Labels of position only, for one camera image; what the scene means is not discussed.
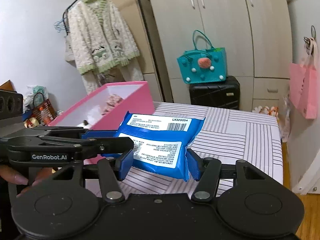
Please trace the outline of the person's left hand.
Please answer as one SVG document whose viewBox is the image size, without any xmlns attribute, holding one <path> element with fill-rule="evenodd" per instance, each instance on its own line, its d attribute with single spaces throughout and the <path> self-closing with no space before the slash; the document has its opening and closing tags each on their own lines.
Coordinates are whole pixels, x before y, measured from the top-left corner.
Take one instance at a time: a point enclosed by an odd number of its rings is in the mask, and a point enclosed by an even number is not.
<svg viewBox="0 0 320 240">
<path fill-rule="evenodd" d="M 0 175 L 1 177 L 9 183 L 13 183 L 16 185 L 27 185 L 20 194 L 17 196 L 19 197 L 23 193 L 27 192 L 32 186 L 36 186 L 37 184 L 41 183 L 43 180 L 47 179 L 49 176 L 53 174 L 53 169 L 44 167 L 39 170 L 37 173 L 34 182 L 29 185 L 29 180 L 21 175 L 18 171 L 14 170 L 7 165 L 1 165 Z"/>
</svg>

